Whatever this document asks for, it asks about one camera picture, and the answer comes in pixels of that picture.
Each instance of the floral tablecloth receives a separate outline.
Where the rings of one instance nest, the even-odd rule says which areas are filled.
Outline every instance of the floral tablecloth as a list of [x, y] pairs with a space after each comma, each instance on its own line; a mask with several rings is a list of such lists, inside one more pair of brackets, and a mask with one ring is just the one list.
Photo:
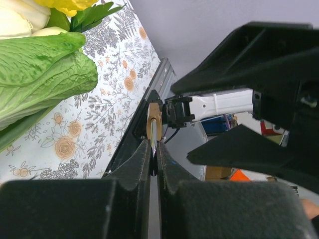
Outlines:
[[103, 175], [160, 63], [131, 4], [114, 3], [127, 4], [85, 33], [98, 86], [63, 101], [3, 151], [0, 183]]

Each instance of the person's hand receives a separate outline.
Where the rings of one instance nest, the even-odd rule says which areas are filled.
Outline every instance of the person's hand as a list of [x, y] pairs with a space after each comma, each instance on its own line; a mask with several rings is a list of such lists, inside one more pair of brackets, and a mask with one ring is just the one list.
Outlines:
[[301, 199], [307, 217], [312, 220], [319, 215], [319, 207], [308, 199]]

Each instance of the cardboard box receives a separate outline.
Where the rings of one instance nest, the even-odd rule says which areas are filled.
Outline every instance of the cardboard box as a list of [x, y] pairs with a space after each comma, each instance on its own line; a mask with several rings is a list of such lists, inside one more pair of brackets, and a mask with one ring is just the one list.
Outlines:
[[207, 166], [205, 181], [227, 178], [231, 172], [232, 168]]
[[268, 182], [277, 182], [277, 179], [274, 176], [267, 177]]

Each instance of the artificial vegetable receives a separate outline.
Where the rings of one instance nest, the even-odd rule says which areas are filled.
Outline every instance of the artificial vegetable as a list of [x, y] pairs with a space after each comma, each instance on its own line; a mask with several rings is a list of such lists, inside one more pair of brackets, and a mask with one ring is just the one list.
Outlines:
[[75, 16], [77, 11], [83, 11], [98, 0], [35, 0], [36, 3], [56, 8], [67, 16]]
[[58, 35], [60, 33], [66, 33], [66, 32], [67, 32], [66, 30], [60, 27], [53, 26], [53, 27], [48, 27], [40, 31], [37, 31], [34, 34], [32, 34], [32, 36], [52, 36], [52, 35]]
[[58, 26], [66, 31], [70, 31], [70, 21], [68, 17], [55, 8], [51, 8], [51, 16], [46, 27]]
[[0, 41], [0, 87], [32, 84], [54, 63], [84, 44], [85, 36], [76, 32]]
[[0, 40], [31, 36], [31, 23], [20, 14], [0, 7]]
[[84, 44], [75, 32], [0, 41], [0, 130], [96, 87], [95, 63], [77, 51]]
[[41, 6], [34, 0], [0, 0], [0, 7], [19, 13], [32, 24], [32, 32], [39, 31], [47, 25], [51, 10]]
[[90, 30], [102, 23], [105, 17], [125, 7], [124, 5], [111, 9], [113, 4], [111, 1], [105, 4], [91, 6], [84, 11], [79, 11], [76, 16], [71, 19], [70, 31], [85, 32]]

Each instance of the white plastic part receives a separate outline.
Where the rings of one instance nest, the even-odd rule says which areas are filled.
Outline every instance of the white plastic part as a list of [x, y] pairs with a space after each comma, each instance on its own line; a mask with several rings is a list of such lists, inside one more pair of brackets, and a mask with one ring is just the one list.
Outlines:
[[273, 128], [274, 132], [279, 133], [279, 134], [284, 134], [284, 132], [285, 132], [284, 128], [276, 127], [276, 125], [273, 123], [272, 123], [272, 128]]
[[189, 103], [190, 113], [195, 115], [193, 121], [223, 114], [234, 114], [253, 111], [253, 91], [244, 90], [229, 94], [192, 97]]

